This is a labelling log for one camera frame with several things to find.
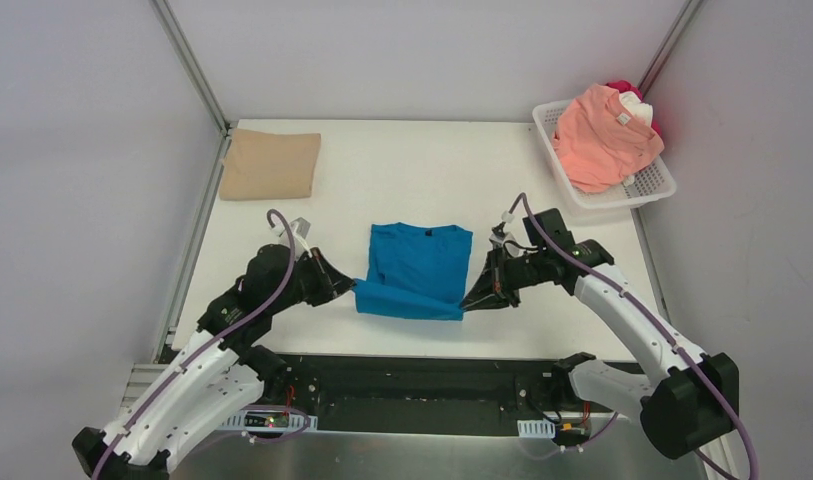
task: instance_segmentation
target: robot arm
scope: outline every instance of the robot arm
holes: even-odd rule
[[[270,331],[279,312],[301,302],[322,305],[355,285],[320,250],[308,248],[303,239],[308,226],[302,219],[291,224],[295,242],[303,247],[293,258],[281,244],[259,249],[245,275],[209,304],[185,347],[130,409],[102,430],[84,428],[76,436],[73,448],[87,475],[166,479],[233,413],[260,399],[284,403],[285,362],[253,344]],[[248,323],[215,342],[272,296],[292,263],[293,274],[282,293]]]
[[[554,282],[592,309],[627,346],[643,375],[629,374],[606,365],[593,355],[579,353],[557,362],[551,381],[558,382],[549,403],[553,408],[586,400],[603,405],[641,424],[660,453],[679,458],[733,430],[734,425],[718,402],[703,387],[683,357],[672,350],[663,334],[633,305],[626,292],[632,288],[613,265],[612,256],[597,242],[575,243],[556,209],[536,214],[542,230],[553,243],[590,269],[611,278],[616,291],[598,276],[566,261],[524,219],[528,237],[536,247],[523,255],[503,225],[491,236],[494,248],[474,288],[465,297],[467,310],[517,307],[519,289]],[[738,369],[725,354],[708,356],[665,322],[665,330],[678,339],[688,357],[712,380],[728,403],[738,411]]]

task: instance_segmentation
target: white wall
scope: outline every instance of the white wall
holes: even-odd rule
[[[0,480],[82,476],[217,141],[146,0],[0,2]]]
[[[531,121],[638,82],[684,0],[176,0],[227,116]]]
[[[761,478],[813,479],[813,0],[708,2],[647,98],[679,185],[644,209],[668,311],[739,364]]]

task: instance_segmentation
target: red cloth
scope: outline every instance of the red cloth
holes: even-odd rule
[[[616,80],[614,82],[609,82],[606,84],[606,86],[618,90],[618,93],[633,92],[636,95],[638,95],[639,100],[644,101],[644,97],[642,97],[642,92],[640,92],[638,88],[636,88],[635,86],[633,86],[632,83],[626,80]],[[652,128],[657,135],[659,135],[660,137],[662,136],[662,129],[659,128],[659,123],[657,123],[655,119],[651,122],[650,128]]]

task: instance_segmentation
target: white cloth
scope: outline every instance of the white cloth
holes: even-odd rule
[[[618,95],[618,99],[624,108],[648,127],[653,122],[653,107],[647,103],[643,103],[635,93],[624,92]]]

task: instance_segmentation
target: white table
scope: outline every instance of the white table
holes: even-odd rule
[[[527,192],[535,212],[564,205],[525,123],[242,120],[238,128],[321,133],[312,197],[302,200],[215,200],[173,342],[181,348],[208,303],[242,274],[256,250],[274,240],[265,213],[312,223],[308,240],[343,273],[364,278],[372,223],[457,224],[474,232],[467,289],[489,248],[490,228],[515,196]],[[577,241],[598,240],[634,290],[654,305],[650,279],[629,211],[586,225],[565,213]],[[527,236],[520,221],[511,231]],[[587,351],[632,360],[600,319],[553,284],[521,291],[517,309],[469,312],[462,322],[404,320],[356,312],[348,293],[318,308],[295,306],[274,319],[260,341],[281,353],[563,358]]]

